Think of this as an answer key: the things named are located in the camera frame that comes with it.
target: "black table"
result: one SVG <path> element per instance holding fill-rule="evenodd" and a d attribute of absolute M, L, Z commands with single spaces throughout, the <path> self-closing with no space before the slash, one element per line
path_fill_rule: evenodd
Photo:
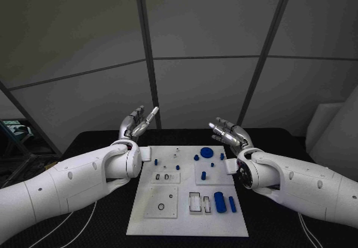
<path fill-rule="evenodd" d="M 298 140 L 285 129 L 248 129 L 255 145 L 263 151 L 314 162 Z M 139 139 L 141 146 L 151 145 L 223 145 L 211 139 L 211 129 L 148 130 Z M 84 132 L 76 138 L 63 159 L 109 146 L 119 131 Z M 227 145 L 227 157 L 235 154 Z M 92 222 L 69 247 L 314 247 L 305 235 L 298 213 L 268 197 L 248 190 L 235 176 L 237 195 L 245 215 L 249 238 L 126 236 L 139 178 L 97 202 Z M 77 211 L 58 230 L 37 247 L 61 247 L 80 233 L 92 215 L 94 204 Z M 5 247 L 30 247 L 58 226 L 67 215 L 54 217 L 21 232 Z M 324 247 L 358 247 L 353 227 L 304 217 L 308 228 Z"/>

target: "silver robotic hand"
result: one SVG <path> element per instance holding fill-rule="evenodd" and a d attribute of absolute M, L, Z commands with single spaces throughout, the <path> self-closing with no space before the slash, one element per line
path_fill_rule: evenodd
<path fill-rule="evenodd" d="M 31 180 L 0 189 L 0 244 L 43 220 L 87 207 L 138 177 L 152 149 L 139 147 L 132 137 L 145 133 L 158 111 L 157 107 L 142 122 L 141 106 L 125 118 L 120 139 L 109 147 L 64 160 Z"/>
<path fill-rule="evenodd" d="M 239 173 L 248 189 L 304 215 L 358 228 L 358 183 L 328 167 L 255 148 L 245 129 L 217 118 L 213 138 L 232 146 L 229 175 Z"/>

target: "robotic hand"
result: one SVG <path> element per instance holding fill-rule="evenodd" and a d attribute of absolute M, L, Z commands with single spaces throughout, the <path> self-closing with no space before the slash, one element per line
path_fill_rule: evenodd
<path fill-rule="evenodd" d="M 358 183 L 318 164 L 255 148 L 245 129 L 217 118 L 213 138 L 232 146 L 229 175 L 239 173 L 248 189 L 304 215 L 358 228 Z"/>
<path fill-rule="evenodd" d="M 158 111 L 157 107 L 144 121 L 141 106 L 125 118 L 120 139 L 109 147 L 64 160 L 0 190 L 0 244 L 43 220 L 87 207 L 138 177 L 152 148 L 139 147 L 132 138 L 145 133 Z"/>

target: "blue small part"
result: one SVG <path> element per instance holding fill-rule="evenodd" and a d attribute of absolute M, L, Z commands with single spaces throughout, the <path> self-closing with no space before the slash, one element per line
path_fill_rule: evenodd
<path fill-rule="evenodd" d="M 200 151 L 200 154 L 204 158 L 210 159 L 214 156 L 214 151 L 210 147 L 204 147 Z"/>
<path fill-rule="evenodd" d="M 230 206 L 232 206 L 232 211 L 233 211 L 233 213 L 236 213 L 236 212 L 237 212 L 237 208 L 236 208 L 236 203 L 235 203 L 235 198 L 233 198 L 233 196 L 230 196 Z"/>
<path fill-rule="evenodd" d="M 214 194 L 214 198 L 216 198 L 216 205 L 217 205 L 217 211 L 219 211 L 219 213 L 226 213 L 227 206 L 226 206 L 224 195 L 223 195 L 223 192 L 222 191 L 219 191 Z"/>

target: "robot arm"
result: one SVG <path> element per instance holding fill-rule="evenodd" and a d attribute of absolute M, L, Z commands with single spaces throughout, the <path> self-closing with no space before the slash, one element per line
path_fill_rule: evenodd
<path fill-rule="evenodd" d="M 87 207 L 138 177 L 142 162 L 152 157 L 151 147 L 139 147 L 131 140 L 145 107 L 138 110 L 142 112 L 135 111 L 136 120 L 132 117 L 123 120 L 123 138 L 109 147 L 64 160 L 35 178 L 0 190 L 0 244 L 43 220 Z M 136 137 L 146 131 L 158 110 L 157 107 L 146 125 L 141 123 Z"/>
<path fill-rule="evenodd" d="M 219 118 L 210 123 L 237 159 L 226 160 L 229 175 L 239 173 L 248 189 L 304 215 L 358 228 L 358 183 L 318 164 L 255 148 L 240 126 Z"/>

